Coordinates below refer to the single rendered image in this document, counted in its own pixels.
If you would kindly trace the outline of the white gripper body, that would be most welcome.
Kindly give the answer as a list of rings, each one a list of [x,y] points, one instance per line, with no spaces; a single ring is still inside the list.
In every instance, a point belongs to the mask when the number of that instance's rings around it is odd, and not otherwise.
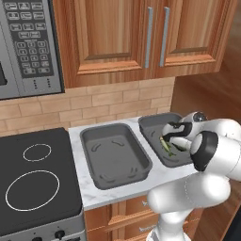
[[[162,130],[162,137],[166,142],[170,142],[172,137],[187,137],[192,131],[191,122],[169,122]]]

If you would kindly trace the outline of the yellow green squash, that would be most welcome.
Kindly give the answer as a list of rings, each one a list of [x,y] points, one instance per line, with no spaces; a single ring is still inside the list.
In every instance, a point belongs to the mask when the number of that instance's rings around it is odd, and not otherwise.
[[[172,153],[172,152],[170,151],[169,145],[167,144],[167,142],[166,142],[162,137],[160,137],[159,139],[160,139],[160,142],[161,142],[163,148],[164,148],[165,151],[169,154],[169,156],[176,155],[175,153]]]

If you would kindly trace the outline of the grey tupperware tray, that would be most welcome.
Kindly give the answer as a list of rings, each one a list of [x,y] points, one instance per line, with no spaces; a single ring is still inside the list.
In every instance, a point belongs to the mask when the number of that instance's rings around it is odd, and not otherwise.
[[[138,119],[141,134],[146,138],[161,163],[168,168],[177,168],[192,163],[189,151],[180,151],[172,144],[169,144],[169,149],[172,152],[172,155],[169,155],[159,139],[162,136],[163,127],[168,122],[178,122],[181,118],[182,116],[178,113],[169,112]]]
[[[133,130],[125,123],[87,128],[80,133],[88,170],[102,190],[140,182],[153,162]]]

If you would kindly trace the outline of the wooden drawer front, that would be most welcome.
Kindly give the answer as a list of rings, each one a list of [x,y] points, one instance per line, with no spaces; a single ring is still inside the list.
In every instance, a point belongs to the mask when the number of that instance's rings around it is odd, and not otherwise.
[[[143,206],[142,201],[147,202],[146,196],[139,196],[133,199],[130,199],[126,202],[126,215],[134,215],[139,212],[149,210],[149,205]]]
[[[134,238],[139,235],[142,235],[144,233],[149,233],[155,227],[157,222],[158,222],[158,215],[155,215],[155,216],[151,216],[151,217],[145,217],[144,219],[141,219],[140,221],[127,225],[125,227],[124,239],[127,240],[129,238]],[[146,232],[140,232],[139,227],[141,227],[141,228],[152,227],[152,228]]]

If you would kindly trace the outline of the wooden cupboard door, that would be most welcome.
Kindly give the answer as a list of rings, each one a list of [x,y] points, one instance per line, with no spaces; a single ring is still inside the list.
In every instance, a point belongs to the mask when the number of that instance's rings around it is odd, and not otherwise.
[[[218,72],[237,0],[158,0],[153,73],[155,77]],[[164,67],[159,66],[165,11],[170,9]]]
[[[154,0],[53,0],[66,88],[151,76]]]

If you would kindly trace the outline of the black hob stove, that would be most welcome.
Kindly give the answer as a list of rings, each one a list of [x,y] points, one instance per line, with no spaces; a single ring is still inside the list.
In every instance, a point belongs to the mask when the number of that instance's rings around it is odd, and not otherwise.
[[[64,231],[59,240],[55,232]],[[87,241],[68,132],[0,137],[0,241]]]

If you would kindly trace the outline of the grey microwave oven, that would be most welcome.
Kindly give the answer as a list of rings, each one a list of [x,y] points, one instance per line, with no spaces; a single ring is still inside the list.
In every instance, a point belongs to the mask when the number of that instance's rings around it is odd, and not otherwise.
[[[53,0],[0,0],[0,100],[63,91]]]

